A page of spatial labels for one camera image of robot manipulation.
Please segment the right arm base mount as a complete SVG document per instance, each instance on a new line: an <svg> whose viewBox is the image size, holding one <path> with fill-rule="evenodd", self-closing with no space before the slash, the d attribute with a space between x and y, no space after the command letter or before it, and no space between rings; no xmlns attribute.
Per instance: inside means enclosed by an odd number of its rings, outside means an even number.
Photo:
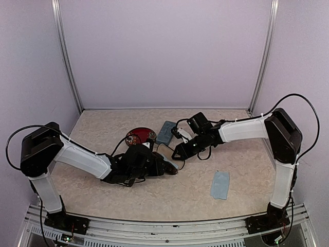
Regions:
<svg viewBox="0 0 329 247"><path fill-rule="evenodd" d="M283 227L290 224L290 219L287 214L286 204L282 209L272 206L270 203L267 206L267 212L258 216L250 216L245 219L248 234L255 234L272 229Z"/></svg>

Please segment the blue-grey hard glasses case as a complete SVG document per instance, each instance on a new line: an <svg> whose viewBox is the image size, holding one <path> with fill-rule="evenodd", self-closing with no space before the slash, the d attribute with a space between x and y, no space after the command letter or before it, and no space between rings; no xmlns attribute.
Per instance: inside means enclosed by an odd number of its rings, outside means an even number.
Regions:
<svg viewBox="0 0 329 247"><path fill-rule="evenodd" d="M173 138L173 134L172 134L171 130L175 126L176 126L175 122L165 121L164 124L162 125L159 133L157 134L156 144L158 144L158 145L165 144L168 146Z"/></svg>

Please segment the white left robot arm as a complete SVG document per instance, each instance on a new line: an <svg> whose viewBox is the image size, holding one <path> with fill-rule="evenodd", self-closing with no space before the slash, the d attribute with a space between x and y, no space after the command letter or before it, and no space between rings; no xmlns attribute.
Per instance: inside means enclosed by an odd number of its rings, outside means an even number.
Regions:
<svg viewBox="0 0 329 247"><path fill-rule="evenodd" d="M125 153L109 155L97 153L63 134L56 122L36 126L35 131L22 140L22 173L28 177L52 221L62 229L72 224L70 214L49 174L48 167L57 162L87 172L109 184L131 187L147 177L159 177L177 172L166 158L152 150L151 140L130 146Z"/></svg>

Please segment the brown tinted sunglasses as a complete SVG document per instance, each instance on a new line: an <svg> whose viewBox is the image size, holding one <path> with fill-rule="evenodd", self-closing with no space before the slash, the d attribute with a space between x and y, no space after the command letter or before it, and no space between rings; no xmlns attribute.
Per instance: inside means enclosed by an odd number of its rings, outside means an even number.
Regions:
<svg viewBox="0 0 329 247"><path fill-rule="evenodd" d="M176 175L178 173L177 168L175 168L172 164L166 164L165 165L165 169L164 169L165 173L168 175Z"/></svg>

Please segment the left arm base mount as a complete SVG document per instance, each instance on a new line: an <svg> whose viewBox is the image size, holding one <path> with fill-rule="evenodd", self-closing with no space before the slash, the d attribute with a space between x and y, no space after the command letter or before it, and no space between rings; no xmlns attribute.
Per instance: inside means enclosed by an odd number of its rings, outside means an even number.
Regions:
<svg viewBox="0 0 329 247"><path fill-rule="evenodd" d="M89 222L88 218L68 214L63 206L60 212L47 213L44 224L71 234L86 235Z"/></svg>

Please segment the light blue cleaning cloth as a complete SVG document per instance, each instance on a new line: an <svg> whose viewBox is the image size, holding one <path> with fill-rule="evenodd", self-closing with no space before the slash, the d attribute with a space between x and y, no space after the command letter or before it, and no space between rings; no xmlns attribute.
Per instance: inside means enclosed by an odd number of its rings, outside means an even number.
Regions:
<svg viewBox="0 0 329 247"><path fill-rule="evenodd" d="M172 161L169 161L169 163L170 163L173 167L175 167L176 169L179 168L179 166L178 166L176 163L174 163L174 162L172 162Z"/></svg>

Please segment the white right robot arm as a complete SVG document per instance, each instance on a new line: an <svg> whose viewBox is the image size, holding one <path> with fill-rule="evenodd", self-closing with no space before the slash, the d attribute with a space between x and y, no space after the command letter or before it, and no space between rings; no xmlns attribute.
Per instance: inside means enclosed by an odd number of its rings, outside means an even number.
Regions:
<svg viewBox="0 0 329 247"><path fill-rule="evenodd" d="M255 118L209 121L202 112L187 118L194 137L175 126L171 132L181 138L172 154L172 159L185 161L206 148L247 139L266 139L270 143L276 166L275 185L270 200L273 208L263 217L267 228L274 228L283 220L279 209L286 207L296 180L296 169L302 142L302 133L289 115L277 108L271 113Z"/></svg>

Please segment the black glasses case beige lining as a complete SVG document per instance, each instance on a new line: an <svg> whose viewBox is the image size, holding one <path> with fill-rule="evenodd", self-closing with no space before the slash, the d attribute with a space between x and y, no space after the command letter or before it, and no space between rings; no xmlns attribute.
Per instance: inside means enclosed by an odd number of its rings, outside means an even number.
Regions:
<svg viewBox="0 0 329 247"><path fill-rule="evenodd" d="M163 160L163 164L164 164L164 168L166 164L169 164L169 161L172 161L174 163L176 163L179 168L178 171L182 170L185 166L185 161L181 161L181 160L174 160L171 158L171 155L173 154L173 149L170 148L169 146L166 146L165 144L160 144L158 145L156 152L162 156L162 160Z"/></svg>

